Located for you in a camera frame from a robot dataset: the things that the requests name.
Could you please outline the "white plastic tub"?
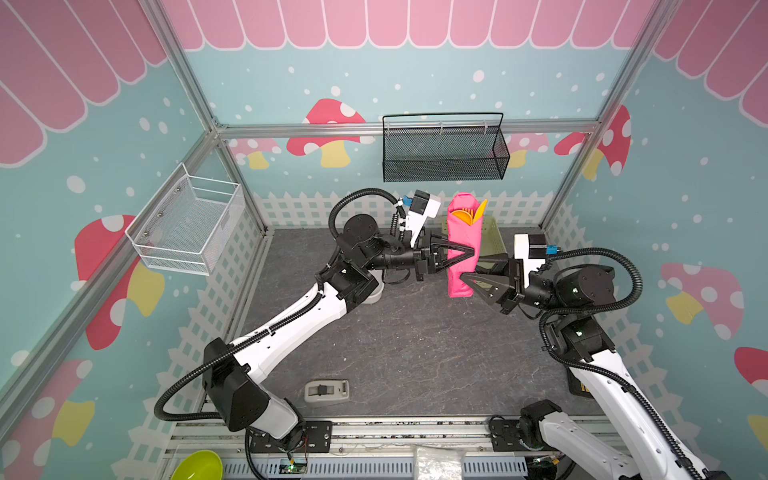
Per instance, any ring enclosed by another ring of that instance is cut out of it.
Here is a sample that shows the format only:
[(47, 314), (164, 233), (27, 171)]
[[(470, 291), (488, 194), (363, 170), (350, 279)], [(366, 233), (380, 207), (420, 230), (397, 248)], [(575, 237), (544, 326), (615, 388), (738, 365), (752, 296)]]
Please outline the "white plastic tub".
[(384, 284), (377, 282), (376, 285), (370, 284), (364, 287), (362, 293), (364, 298), (360, 301), (361, 304), (375, 304), (377, 303), (384, 291)]

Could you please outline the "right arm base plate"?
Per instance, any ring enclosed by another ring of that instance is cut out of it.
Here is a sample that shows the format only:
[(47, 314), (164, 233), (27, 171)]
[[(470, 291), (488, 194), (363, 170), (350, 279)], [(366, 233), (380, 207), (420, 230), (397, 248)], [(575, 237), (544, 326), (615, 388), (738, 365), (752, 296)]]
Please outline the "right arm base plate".
[(543, 447), (533, 422), (527, 418), (512, 419), (494, 415), (488, 428), (495, 452), (537, 451)]

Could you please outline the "green perforated plastic basket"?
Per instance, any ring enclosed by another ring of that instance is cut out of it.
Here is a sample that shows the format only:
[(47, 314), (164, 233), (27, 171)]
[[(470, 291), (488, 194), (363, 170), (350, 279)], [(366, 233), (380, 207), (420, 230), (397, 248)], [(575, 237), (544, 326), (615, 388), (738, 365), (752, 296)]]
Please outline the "green perforated plastic basket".
[[(501, 235), (498, 223), (493, 216), (484, 219), (482, 227), (481, 257), (508, 257), (508, 251)], [(503, 272), (503, 262), (491, 262), (479, 260), (476, 270), (481, 273), (501, 274)]]

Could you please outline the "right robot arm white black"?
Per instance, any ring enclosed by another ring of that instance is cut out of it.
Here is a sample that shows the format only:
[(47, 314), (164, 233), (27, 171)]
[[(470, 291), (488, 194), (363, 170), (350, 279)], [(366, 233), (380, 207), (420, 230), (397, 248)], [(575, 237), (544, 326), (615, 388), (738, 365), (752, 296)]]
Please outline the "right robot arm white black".
[(543, 264), (530, 273), (527, 288), (520, 284), (520, 259), (508, 260), (504, 276), (465, 272), (461, 279), (503, 312), (520, 304), (540, 309), (544, 351), (589, 390), (628, 451), (596, 438), (549, 400), (522, 408), (524, 445), (551, 447), (596, 479), (727, 478), (727, 472), (707, 467), (673, 432), (596, 320), (597, 314), (625, 309), (640, 298), (643, 281), (635, 265), (599, 247), (536, 248), (534, 257)]

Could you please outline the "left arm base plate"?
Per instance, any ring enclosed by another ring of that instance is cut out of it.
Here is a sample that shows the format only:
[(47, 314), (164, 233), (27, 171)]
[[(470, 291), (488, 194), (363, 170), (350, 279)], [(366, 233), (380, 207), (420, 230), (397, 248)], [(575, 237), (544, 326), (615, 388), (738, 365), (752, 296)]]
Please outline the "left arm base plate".
[(283, 440), (266, 432), (255, 430), (250, 437), (248, 451), (254, 454), (303, 455), (304, 453), (328, 453), (333, 423), (330, 421), (304, 421)]

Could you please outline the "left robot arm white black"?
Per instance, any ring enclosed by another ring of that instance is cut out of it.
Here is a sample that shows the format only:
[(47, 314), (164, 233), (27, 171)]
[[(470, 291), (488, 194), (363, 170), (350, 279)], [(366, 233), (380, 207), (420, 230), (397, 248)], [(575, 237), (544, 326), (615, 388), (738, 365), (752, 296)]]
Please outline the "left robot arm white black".
[[(393, 206), (389, 229), (381, 231), (368, 214), (351, 217), (339, 229), (338, 214), (367, 196)], [(154, 416), (172, 423), (220, 419), (232, 432), (264, 434), (285, 452), (297, 449), (306, 436), (305, 420), (262, 382), (312, 335), (378, 295), (385, 272), (408, 270), (421, 279), (475, 257), (479, 250), (468, 243), (424, 233), (441, 204), (439, 197), (421, 190), (397, 198), (380, 188), (364, 188), (342, 197), (328, 218), (335, 248), (308, 292), (252, 332), (230, 342), (210, 341), (202, 364), (156, 400)]]

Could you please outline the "orange plastic knife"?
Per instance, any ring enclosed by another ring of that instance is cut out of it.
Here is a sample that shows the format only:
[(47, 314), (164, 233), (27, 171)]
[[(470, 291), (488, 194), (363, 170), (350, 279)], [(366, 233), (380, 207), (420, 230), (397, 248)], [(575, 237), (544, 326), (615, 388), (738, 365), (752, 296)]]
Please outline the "orange plastic knife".
[(474, 216), (473, 216), (473, 222), (478, 222), (485, 213), (486, 207), (487, 207), (488, 200), (484, 200), (475, 210)]

